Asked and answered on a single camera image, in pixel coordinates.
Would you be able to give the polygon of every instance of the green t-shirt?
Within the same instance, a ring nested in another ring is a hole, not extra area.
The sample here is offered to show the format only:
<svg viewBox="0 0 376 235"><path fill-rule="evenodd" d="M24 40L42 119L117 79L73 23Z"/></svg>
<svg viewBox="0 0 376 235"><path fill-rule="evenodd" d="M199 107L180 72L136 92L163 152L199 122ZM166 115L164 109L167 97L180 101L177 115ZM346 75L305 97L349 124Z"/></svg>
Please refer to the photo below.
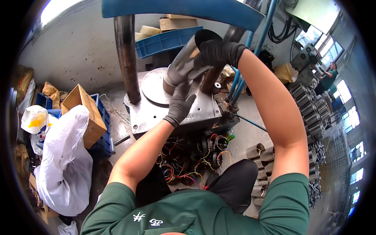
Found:
<svg viewBox="0 0 376 235"><path fill-rule="evenodd" d="M333 77L325 76L320 81L320 83L324 86L326 91L329 90L330 86L333 84L335 78L337 77L337 71L331 70L331 71L329 71L329 73L333 74Z"/></svg>
<svg viewBox="0 0 376 235"><path fill-rule="evenodd" d="M181 190L135 209L132 190L110 183L81 234L306 234L308 200L308 179L300 173L279 176L270 184L259 219L235 214L221 197L204 190Z"/></svg>

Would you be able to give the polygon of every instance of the person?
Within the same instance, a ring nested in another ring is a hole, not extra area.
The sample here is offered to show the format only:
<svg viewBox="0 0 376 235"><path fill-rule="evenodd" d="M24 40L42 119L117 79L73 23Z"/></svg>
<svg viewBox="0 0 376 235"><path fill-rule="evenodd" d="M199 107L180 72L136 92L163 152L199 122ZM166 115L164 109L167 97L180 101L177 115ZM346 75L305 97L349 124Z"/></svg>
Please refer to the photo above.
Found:
<svg viewBox="0 0 376 235"><path fill-rule="evenodd" d="M309 158L299 109L277 77L244 45L207 41L195 67L238 68L255 99L275 148L274 167L258 219L243 216L258 174L243 159L207 183L206 190L174 193L155 164L172 131L188 115L195 95L185 100L176 87L168 115L133 143L116 162L81 234L305 234L309 220Z"/></svg>
<svg viewBox="0 0 376 235"><path fill-rule="evenodd" d="M324 91L329 90L330 86L333 84L335 78L337 77L337 64L334 62L330 63L330 71L324 71L322 68L320 70L325 74L324 77L320 77L320 82L315 88L316 95L321 95Z"/></svg>

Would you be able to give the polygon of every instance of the white print on shirt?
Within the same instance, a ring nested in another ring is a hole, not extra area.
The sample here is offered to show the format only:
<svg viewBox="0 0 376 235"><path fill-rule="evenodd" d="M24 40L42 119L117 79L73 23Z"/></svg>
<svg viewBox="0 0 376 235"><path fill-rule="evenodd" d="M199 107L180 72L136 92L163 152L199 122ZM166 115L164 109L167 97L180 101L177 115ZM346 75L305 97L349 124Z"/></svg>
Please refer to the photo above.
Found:
<svg viewBox="0 0 376 235"><path fill-rule="evenodd" d="M142 217L145 217L145 215L146 214L142 214L141 216L140 216L140 212L137 214L137 215L133 215L133 218L134 218L134 220L133 221L138 221L138 222L140 222L140 220L142 219Z"/></svg>
<svg viewBox="0 0 376 235"><path fill-rule="evenodd" d="M160 224L163 224L162 220L156 220L156 219L151 219L149 220L149 222L151 223L151 226L159 226Z"/></svg>

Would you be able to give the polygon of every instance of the hand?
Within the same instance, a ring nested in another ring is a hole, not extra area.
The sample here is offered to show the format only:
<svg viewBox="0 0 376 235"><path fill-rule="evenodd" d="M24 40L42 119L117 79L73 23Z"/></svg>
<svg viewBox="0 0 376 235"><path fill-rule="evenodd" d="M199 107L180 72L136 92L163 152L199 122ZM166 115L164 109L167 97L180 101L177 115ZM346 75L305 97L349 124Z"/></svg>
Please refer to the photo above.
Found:
<svg viewBox="0 0 376 235"><path fill-rule="evenodd" d="M246 49L236 42L222 42L209 40L200 44L200 53L194 58L194 67L201 68L207 65L232 65L238 68L241 54Z"/></svg>
<svg viewBox="0 0 376 235"><path fill-rule="evenodd" d="M170 105L168 107L168 114L163 118L174 127L177 127L188 115L196 95L191 95L187 101L185 97L190 90L188 82L180 83L172 95Z"/></svg>

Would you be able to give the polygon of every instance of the blue pipe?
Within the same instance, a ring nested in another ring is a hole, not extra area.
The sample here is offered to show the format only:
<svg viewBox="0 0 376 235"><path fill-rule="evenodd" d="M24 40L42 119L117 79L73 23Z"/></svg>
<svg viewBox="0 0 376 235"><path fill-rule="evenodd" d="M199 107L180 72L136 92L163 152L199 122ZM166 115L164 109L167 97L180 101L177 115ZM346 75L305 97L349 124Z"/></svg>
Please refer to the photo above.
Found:
<svg viewBox="0 0 376 235"><path fill-rule="evenodd" d="M261 130L263 130L263 131L265 131L265 132L268 132L264 127L260 126L260 125L257 124L257 123L252 122L252 121L249 120L249 119L246 119L245 117L240 116L239 114L234 114L233 117L234 117L234 116L238 116L238 117L240 117L241 119L246 120L246 121L249 122L250 124L253 124L253 125L257 126L257 127L260 128Z"/></svg>
<svg viewBox="0 0 376 235"><path fill-rule="evenodd" d="M248 38L247 38L247 42L246 42L246 47L250 47L251 46L251 43L252 43L252 39L253 39L253 35L254 33L249 31L249 34L248 34ZM242 77L240 77L240 72L239 70L237 70L236 68L232 67L231 68L236 72L236 75L235 75L235 78L234 78L234 81L232 82L232 86L231 86L231 89L229 91L229 95L227 96L227 99L230 100L232 98L232 95L234 94L234 91L235 91L235 88L236 88L236 85L239 84L239 82L241 80L243 80Z"/></svg>
<svg viewBox="0 0 376 235"><path fill-rule="evenodd" d="M268 11L268 14L267 14L266 20L265 20L264 30L261 34L259 43L257 44L256 49L255 49L255 53L254 53L257 57L259 56L259 54L261 52L261 48L262 48L262 45L264 44L265 37L266 37L266 35L269 31L274 13L276 12L277 4L278 4L278 0L271 0L269 11ZM240 93L243 90L244 83L245 83L245 81L244 81L244 79L242 79L240 81L240 84L239 84L236 92L235 92L234 98L232 99L232 104L236 104L236 102L238 101Z"/></svg>

